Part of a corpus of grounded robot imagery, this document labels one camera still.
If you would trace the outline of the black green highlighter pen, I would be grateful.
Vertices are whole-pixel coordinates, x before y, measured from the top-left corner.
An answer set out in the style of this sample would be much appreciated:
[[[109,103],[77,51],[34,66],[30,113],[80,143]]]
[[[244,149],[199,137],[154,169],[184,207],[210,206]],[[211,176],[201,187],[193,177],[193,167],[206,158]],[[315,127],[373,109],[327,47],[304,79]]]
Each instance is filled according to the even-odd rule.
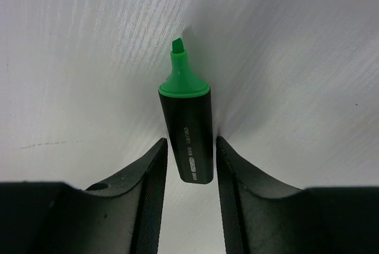
[[[181,38],[172,42],[169,78],[158,93],[180,178],[191,184],[213,180],[211,88],[190,68]]]

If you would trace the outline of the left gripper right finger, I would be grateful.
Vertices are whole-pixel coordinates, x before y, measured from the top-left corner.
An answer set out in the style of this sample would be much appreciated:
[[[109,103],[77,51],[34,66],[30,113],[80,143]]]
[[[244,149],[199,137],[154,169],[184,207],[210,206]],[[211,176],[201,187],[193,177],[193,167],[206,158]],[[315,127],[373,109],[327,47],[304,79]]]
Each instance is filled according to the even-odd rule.
[[[226,252],[304,253],[304,191],[251,164],[221,136],[216,162]]]

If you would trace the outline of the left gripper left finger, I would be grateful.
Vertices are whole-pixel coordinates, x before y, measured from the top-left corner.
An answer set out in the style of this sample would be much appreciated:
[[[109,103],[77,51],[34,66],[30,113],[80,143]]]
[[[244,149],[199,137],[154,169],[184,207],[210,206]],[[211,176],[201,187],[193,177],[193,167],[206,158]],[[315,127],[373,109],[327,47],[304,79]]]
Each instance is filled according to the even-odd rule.
[[[85,190],[94,224],[83,253],[157,253],[165,195],[168,142]]]

